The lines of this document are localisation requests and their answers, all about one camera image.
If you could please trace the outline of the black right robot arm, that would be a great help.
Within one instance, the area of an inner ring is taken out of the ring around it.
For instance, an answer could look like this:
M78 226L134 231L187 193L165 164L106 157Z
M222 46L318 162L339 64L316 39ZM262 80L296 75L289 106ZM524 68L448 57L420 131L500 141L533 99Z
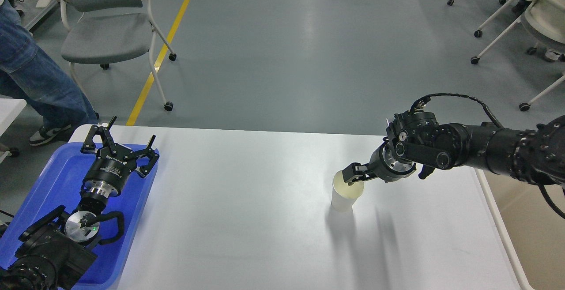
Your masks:
M549 185L565 182L565 119L563 116L536 130L514 130L503 125L489 107L475 97L489 120L480 125L440 124L434 113L424 111L434 94L417 99L388 123L383 143L364 165L353 162L342 170L347 185L379 178L397 181L416 171L426 179L434 170L470 166L512 177L539 188L549 207L559 209L547 193Z

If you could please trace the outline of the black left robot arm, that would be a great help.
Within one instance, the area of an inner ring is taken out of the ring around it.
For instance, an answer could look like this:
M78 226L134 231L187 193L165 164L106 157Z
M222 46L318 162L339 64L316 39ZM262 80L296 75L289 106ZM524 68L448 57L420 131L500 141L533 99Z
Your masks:
M119 144L110 126L49 159L1 238L3 290L105 290L121 273L160 154Z

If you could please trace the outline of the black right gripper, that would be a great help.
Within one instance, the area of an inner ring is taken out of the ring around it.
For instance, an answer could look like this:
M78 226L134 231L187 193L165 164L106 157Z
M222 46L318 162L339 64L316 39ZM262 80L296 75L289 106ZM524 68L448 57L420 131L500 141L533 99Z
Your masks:
M385 182L393 182L408 177L415 171L414 162L398 161L393 157L388 143L382 143L370 157L368 167L361 163L351 163L342 170L342 176L343 181L350 181L350 185L353 185L376 177Z

